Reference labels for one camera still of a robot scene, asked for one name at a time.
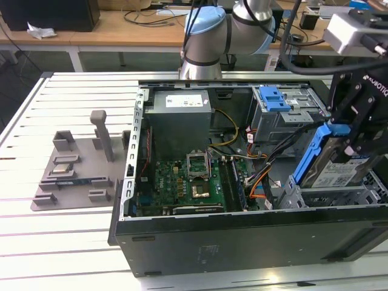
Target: hard drive label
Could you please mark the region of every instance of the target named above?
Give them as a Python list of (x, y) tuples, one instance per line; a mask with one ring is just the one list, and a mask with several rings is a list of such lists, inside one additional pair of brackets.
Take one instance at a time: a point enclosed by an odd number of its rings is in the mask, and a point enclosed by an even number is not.
[(312, 188), (344, 187), (356, 175), (356, 168), (368, 159), (352, 158), (345, 164), (329, 161), (312, 185)]

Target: white table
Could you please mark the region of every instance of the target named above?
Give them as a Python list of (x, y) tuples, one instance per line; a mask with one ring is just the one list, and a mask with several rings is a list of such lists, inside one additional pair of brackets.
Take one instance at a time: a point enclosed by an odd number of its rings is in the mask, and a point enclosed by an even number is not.
[[(295, 78), (288, 73), (225, 73), (226, 78)], [(0, 290), (382, 290), (388, 243), (352, 263), (136, 279), (119, 247), (107, 244), (111, 207), (32, 212), (57, 130), (94, 134), (89, 115), (106, 110), (112, 136), (131, 129), (133, 83), (175, 73), (55, 73), (41, 78), (0, 135)], [(330, 78), (323, 77), (326, 84)], [(296, 287), (297, 281), (317, 284)]]

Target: wooden desk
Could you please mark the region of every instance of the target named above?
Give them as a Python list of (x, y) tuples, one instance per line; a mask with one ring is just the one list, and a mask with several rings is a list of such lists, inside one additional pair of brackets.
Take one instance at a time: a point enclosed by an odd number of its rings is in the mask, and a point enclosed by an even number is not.
[[(293, 3), (278, 1), (283, 9), (291, 9)], [(140, 16), (137, 21), (154, 21), (168, 18), (169, 16)], [(7, 29), (8, 35), (15, 40), (23, 50), (42, 50), (42, 51), (65, 51), (68, 52), (76, 72), (83, 72), (79, 52), (118, 52), (121, 64), (124, 64), (122, 52), (174, 52), (179, 53), (184, 39), (184, 29), (180, 26), (184, 23), (185, 17), (168, 20), (175, 25), (167, 27), (141, 27), (126, 22), (120, 11), (101, 11), (100, 20), (92, 32), (58, 32), (58, 36), (38, 40), (28, 35), (26, 32), (11, 32)], [(321, 39), (323, 31), (328, 21), (318, 20), (315, 30), (308, 30), (309, 41)], [(296, 28), (293, 33), (302, 34)], [(269, 54), (266, 70), (273, 70), (271, 64), (275, 64), (279, 57), (280, 42), (270, 45), (267, 53)], [(15, 47), (9, 42), (3, 33), (0, 32), (0, 50), (15, 50)], [(327, 43), (315, 45), (300, 50), (301, 55), (337, 55)]]
[[(70, 45), (70, 39), (75, 32), (56, 32), (57, 36), (52, 38), (44, 38), (42, 40), (33, 38), (27, 32), (13, 32), (7, 24), (5, 24), (3, 18), (0, 18), (0, 22), (5, 32), (16, 44), (39, 44), (39, 45)], [(4, 32), (0, 30), (0, 44), (11, 44), (10, 40), (6, 37)]]
[[(128, 15), (134, 19), (136, 13)], [(140, 16), (136, 21), (150, 22), (171, 16)], [(180, 47), (183, 43), (185, 16), (168, 20), (174, 25), (143, 27), (124, 20), (121, 11), (101, 11), (99, 22), (92, 32), (76, 32), (71, 37), (72, 45), (145, 45), (155, 47)]]

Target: gray holder block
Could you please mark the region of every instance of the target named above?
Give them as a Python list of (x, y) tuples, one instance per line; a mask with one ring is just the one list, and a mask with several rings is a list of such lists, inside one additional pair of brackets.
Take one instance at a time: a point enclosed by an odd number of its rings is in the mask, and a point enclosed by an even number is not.
[(48, 193), (45, 195), (37, 195), (32, 199), (32, 203), (37, 206), (47, 206), (47, 205), (55, 205), (57, 203), (57, 199), (53, 193)]
[(93, 138), (93, 145), (95, 146), (95, 150), (102, 150), (101, 140), (99, 138)]
[(111, 187), (112, 186), (112, 182), (109, 179), (109, 177), (104, 179), (104, 180), (92, 180), (92, 186), (94, 188)]
[(39, 188), (42, 191), (59, 190), (59, 187), (58, 187), (58, 185), (55, 182), (52, 182), (52, 183), (39, 183)]
[(72, 150), (71, 144), (74, 143), (74, 138), (69, 130), (64, 130), (55, 133), (53, 143), (57, 151), (65, 152)]
[(88, 197), (91, 202), (110, 201), (110, 195), (106, 189), (89, 190)]
[(80, 162), (79, 155), (56, 156), (53, 160), (54, 165), (74, 164), (76, 162)]
[[(127, 159), (127, 149), (124, 150), (123, 139), (121, 137), (110, 138), (115, 159), (113, 162), (107, 162), (105, 152), (95, 150), (92, 138), (76, 139), (71, 142), (69, 139), (71, 135), (67, 133), (70, 132), (60, 132), (55, 136), (70, 141), (71, 154), (54, 148), (41, 179), (45, 183), (40, 183), (35, 195), (35, 198), (38, 199), (53, 194), (57, 202), (47, 204), (32, 202), (31, 209), (42, 211), (112, 206), (113, 199), (100, 199), (94, 196), (90, 199), (89, 194), (91, 190), (106, 190), (108, 195), (115, 193), (115, 183), (112, 181), (123, 179)], [(72, 164), (71, 170), (68, 173), (52, 175), (54, 167), (61, 163)]]

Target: black computer case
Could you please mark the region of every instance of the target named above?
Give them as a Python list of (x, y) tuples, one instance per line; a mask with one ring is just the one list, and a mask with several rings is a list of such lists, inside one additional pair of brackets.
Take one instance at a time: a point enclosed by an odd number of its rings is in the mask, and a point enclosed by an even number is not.
[[(327, 102), (322, 81), (305, 82)], [(287, 172), (288, 162), (273, 175)], [(386, 199), (379, 180), (367, 177), (365, 183), (376, 184)], [(135, 277), (349, 262), (388, 239), (386, 204), (120, 220), (120, 200), (109, 240), (120, 245)]]
[(99, 19), (97, 0), (0, 0), (10, 30), (27, 30), (27, 22), (40, 28), (90, 32)]

